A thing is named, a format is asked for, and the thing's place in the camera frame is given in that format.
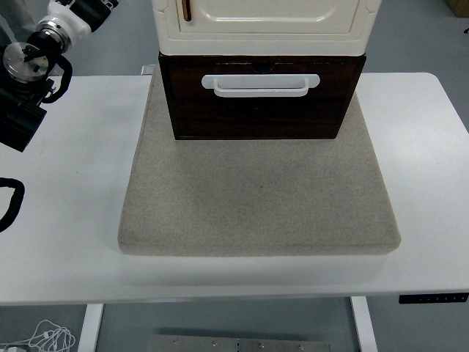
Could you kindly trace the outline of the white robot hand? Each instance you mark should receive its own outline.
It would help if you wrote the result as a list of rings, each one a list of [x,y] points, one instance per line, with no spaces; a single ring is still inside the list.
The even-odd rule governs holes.
[[[115,0],[49,1],[48,14],[36,30],[50,37],[65,52],[99,29],[118,5],[119,1]]]

